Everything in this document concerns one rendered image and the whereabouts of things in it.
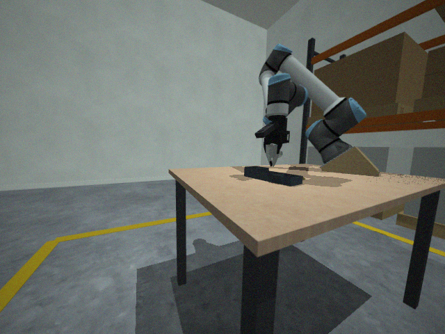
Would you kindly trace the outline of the dark grey rack of bins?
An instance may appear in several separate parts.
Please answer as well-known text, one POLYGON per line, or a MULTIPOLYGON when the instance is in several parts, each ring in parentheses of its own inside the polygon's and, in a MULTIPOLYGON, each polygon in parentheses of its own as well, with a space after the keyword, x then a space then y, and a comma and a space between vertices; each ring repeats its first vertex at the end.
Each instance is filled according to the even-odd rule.
POLYGON ((258 180, 283 184, 286 186, 295 186, 301 184, 301 175, 292 175, 287 173, 279 173, 269 171, 269 168, 260 166, 244 167, 244 176, 258 180))

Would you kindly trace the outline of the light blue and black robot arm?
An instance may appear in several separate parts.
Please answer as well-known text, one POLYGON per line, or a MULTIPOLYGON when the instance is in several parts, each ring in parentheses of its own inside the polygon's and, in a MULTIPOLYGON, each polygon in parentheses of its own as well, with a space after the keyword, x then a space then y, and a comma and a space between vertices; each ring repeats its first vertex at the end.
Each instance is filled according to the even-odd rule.
POLYGON ((288 112, 290 114, 309 98, 323 110, 325 119, 312 124, 305 136, 321 154, 325 164, 352 147, 339 137, 360 123, 366 113, 353 98, 338 97, 293 57, 292 50, 286 48, 277 44, 259 74, 266 108, 263 122, 266 126, 257 131, 255 136, 264 138, 279 127, 278 121, 272 122, 269 116, 287 117, 288 112), (278 71, 282 74, 277 74, 278 71))

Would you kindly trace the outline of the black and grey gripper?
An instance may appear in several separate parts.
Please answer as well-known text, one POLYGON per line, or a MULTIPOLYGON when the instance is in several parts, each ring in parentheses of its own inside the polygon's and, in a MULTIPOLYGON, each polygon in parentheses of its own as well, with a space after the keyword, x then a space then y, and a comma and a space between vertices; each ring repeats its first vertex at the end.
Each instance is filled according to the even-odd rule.
POLYGON ((280 150, 283 143, 289 143, 287 140, 287 134, 290 136, 290 131, 287 131, 287 118, 283 115, 273 115, 269 116, 268 119, 272 120, 272 122, 278 121, 279 127, 273 130, 269 135, 264 138, 264 150, 268 159, 270 166, 275 166, 277 158, 283 155, 283 152, 280 150), (281 121, 281 122, 279 122, 281 121), (277 129, 279 131, 277 131, 277 129), (280 131, 285 130, 285 131, 280 131), (275 145, 271 144, 274 143, 275 145), (273 158, 273 160, 271 160, 273 158))

